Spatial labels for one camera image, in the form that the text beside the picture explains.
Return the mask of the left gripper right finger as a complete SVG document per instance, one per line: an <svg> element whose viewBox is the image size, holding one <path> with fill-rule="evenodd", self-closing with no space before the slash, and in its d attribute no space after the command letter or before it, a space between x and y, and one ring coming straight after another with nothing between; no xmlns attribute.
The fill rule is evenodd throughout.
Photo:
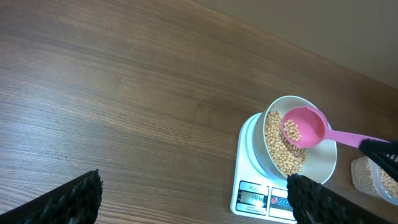
<svg viewBox="0 0 398 224"><path fill-rule="evenodd" d="M287 191L298 224L390 224L304 175L288 176Z"/></svg>

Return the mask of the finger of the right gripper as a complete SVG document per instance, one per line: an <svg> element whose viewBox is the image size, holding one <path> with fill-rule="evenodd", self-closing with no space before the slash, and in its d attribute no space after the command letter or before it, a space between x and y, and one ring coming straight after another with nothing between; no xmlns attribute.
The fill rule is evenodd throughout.
<svg viewBox="0 0 398 224"><path fill-rule="evenodd" d="M397 141L365 139L361 141L359 150L397 182Z"/></svg>

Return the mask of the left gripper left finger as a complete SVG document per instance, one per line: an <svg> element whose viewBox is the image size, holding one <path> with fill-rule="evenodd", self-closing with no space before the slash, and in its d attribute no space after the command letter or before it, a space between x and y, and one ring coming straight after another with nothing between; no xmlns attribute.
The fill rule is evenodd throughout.
<svg viewBox="0 0 398 224"><path fill-rule="evenodd" d="M1 215L1 223L94 224L100 209L103 181L89 171Z"/></svg>

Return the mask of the pink plastic measuring scoop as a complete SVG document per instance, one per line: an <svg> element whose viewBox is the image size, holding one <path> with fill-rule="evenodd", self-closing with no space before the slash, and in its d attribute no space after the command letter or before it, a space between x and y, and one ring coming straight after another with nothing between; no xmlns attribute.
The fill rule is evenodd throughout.
<svg viewBox="0 0 398 224"><path fill-rule="evenodd" d="M329 127L326 116L310 106L293 108L282 119L282 132L285 138L298 148L311 148L322 141L332 140L358 148L363 140L386 140L355 133L335 131Z"/></svg>

